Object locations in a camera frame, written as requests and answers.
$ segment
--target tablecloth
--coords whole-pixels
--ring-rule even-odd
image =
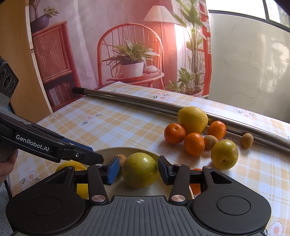
[[[121,82],[108,85],[102,90],[181,106],[197,106],[206,112],[290,139],[289,124],[214,101]],[[136,147],[164,155],[170,162],[185,164],[191,169],[210,165],[209,151],[195,158],[186,153],[182,143],[172,146],[165,142],[164,128],[176,121],[176,117],[170,115],[85,96],[43,119],[39,124],[71,140],[91,146],[94,150],[116,146]],[[238,144],[239,160],[232,169],[224,172],[269,201],[272,215],[265,234],[289,236],[289,157],[256,142],[252,148],[243,149],[239,145],[241,137],[230,133],[225,138]],[[15,169],[10,174],[12,195],[54,173],[58,165],[19,151]]]

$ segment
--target chair backrest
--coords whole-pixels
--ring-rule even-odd
[[[152,57],[152,61],[147,60],[146,65],[154,65],[162,72],[163,45],[157,33],[145,25],[137,23],[121,24],[105,32],[98,42],[97,67],[99,86],[103,85],[103,79],[120,75],[120,67],[112,69],[112,64],[109,64],[108,61],[102,62],[102,60],[114,56],[116,53],[113,51],[112,46],[124,45],[124,38],[132,43],[148,43],[150,48],[160,56]]]

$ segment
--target plant pot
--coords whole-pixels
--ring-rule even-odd
[[[202,97],[202,89],[199,89],[198,92],[192,96],[197,97],[197,98],[201,98]]]
[[[31,33],[35,33],[47,27],[49,24],[49,16],[47,14],[42,15],[34,21],[30,22]]]
[[[130,65],[121,65],[124,78],[138,77],[143,74],[144,62]]]

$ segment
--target floor lamp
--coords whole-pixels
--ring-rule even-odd
[[[157,5],[152,6],[150,11],[145,16],[144,21],[159,22],[160,23],[162,46],[163,46],[162,23],[166,22],[166,23],[179,24],[175,20],[175,18],[171,15],[171,13],[167,10],[167,8],[165,6],[160,6],[160,4],[158,6]],[[162,54],[162,72],[164,73],[164,54]]]

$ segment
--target silver screw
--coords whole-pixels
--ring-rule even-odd
[[[94,196],[92,196],[92,200],[94,202],[103,202],[106,200],[106,197],[103,195],[94,195]]]
[[[175,202],[183,202],[185,200],[185,196],[183,196],[183,195],[173,195],[171,197],[171,200],[175,201]]]

